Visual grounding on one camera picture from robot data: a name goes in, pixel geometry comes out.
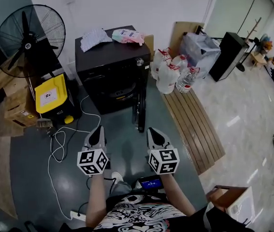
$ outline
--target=gray floor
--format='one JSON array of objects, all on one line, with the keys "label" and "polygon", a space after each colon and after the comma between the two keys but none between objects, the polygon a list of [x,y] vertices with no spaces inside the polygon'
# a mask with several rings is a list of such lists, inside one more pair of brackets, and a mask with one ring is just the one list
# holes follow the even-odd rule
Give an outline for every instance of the gray floor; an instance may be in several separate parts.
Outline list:
[{"label": "gray floor", "polygon": [[268,231],[274,219],[274,82],[265,68],[235,68],[225,80],[216,83],[208,76],[193,88],[226,151],[200,175],[204,191],[214,185],[252,186],[256,215],[263,210],[251,228]]},{"label": "gray floor", "polygon": [[[81,90],[80,98],[86,95]],[[90,98],[86,99],[82,108],[88,113],[97,113]],[[106,170],[105,177],[111,177],[112,171],[118,171],[130,184],[142,176],[154,175],[146,163],[147,146],[145,133],[139,133],[131,123],[131,108],[101,116],[101,124],[105,128],[107,153],[111,154],[111,168]],[[79,129],[90,131],[98,123],[95,116],[83,115]],[[160,97],[152,79],[147,89],[146,126],[155,127],[166,133],[173,145],[179,150],[181,158],[177,173],[174,175],[180,187],[197,209],[206,205],[206,199],[198,175],[194,169],[171,115]],[[66,143],[73,132],[66,130]],[[81,150],[86,133],[78,132],[71,140],[67,158],[62,163],[51,160],[50,174],[58,192],[59,202],[64,214],[77,211],[80,204],[88,201],[86,188],[87,176],[76,166],[77,152]],[[81,221],[68,221],[60,213],[55,194],[47,173],[50,155],[50,138],[45,137],[36,128],[29,128],[22,137],[11,140],[10,168],[14,203],[19,221],[12,218],[1,218],[7,227],[30,220],[34,224],[49,231],[58,231],[63,222],[71,228],[83,227]],[[56,153],[61,158],[62,151]],[[109,192],[111,181],[105,181],[106,193]]]}]

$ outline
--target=standing fan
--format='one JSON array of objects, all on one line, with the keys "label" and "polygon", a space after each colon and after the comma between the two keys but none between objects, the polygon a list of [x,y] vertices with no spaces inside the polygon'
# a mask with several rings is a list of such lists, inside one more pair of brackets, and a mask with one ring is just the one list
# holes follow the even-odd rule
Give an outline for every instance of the standing fan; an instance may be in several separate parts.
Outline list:
[{"label": "standing fan", "polygon": [[12,58],[3,72],[12,75],[9,70],[24,54],[33,67],[14,77],[44,75],[54,70],[58,63],[66,37],[61,16],[46,5],[34,4],[20,8],[9,15],[0,26],[0,48],[7,57]]}]

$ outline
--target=glossy floor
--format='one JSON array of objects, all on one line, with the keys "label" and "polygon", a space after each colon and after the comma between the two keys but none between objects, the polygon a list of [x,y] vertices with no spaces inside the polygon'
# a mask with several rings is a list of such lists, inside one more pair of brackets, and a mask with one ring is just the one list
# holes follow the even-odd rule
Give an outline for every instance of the glossy floor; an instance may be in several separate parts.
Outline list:
[{"label": "glossy floor", "polygon": [[210,76],[194,84],[226,151],[200,175],[207,193],[214,185],[252,186],[255,213],[251,225],[268,231],[274,218],[274,82],[262,69],[236,68],[225,79]]}]

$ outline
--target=black speaker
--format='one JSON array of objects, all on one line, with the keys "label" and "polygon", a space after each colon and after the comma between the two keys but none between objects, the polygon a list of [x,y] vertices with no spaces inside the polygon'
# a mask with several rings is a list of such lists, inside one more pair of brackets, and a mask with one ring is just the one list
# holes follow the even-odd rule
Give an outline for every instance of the black speaker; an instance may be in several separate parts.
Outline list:
[{"label": "black speaker", "polygon": [[221,54],[209,72],[215,81],[225,79],[232,72],[248,44],[236,33],[227,32],[219,47]]}]

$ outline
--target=sticker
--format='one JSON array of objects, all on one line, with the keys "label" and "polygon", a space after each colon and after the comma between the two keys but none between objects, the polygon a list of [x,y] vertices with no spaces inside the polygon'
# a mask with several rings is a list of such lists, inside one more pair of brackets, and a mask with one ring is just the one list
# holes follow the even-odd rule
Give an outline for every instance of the sticker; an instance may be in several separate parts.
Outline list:
[{"label": "sticker", "polygon": [[29,113],[28,113],[28,112],[26,112],[26,111],[21,112],[21,114],[23,114],[24,116],[29,115]]},{"label": "sticker", "polygon": [[56,91],[56,88],[53,88],[40,96],[40,106],[43,107],[53,101],[56,101],[57,99],[58,93]]}]

